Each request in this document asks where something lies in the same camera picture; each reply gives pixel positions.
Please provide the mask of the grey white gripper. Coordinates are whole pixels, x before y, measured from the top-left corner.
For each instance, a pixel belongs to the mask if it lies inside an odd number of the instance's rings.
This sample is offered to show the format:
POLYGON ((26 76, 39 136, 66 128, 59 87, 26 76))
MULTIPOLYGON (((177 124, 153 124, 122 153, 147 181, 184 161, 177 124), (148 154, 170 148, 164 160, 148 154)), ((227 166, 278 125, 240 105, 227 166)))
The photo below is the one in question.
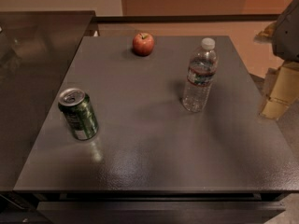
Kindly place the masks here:
POLYGON ((299 0, 292 0, 278 16, 272 50, 285 62, 268 69, 259 114, 279 119, 299 98, 299 0))

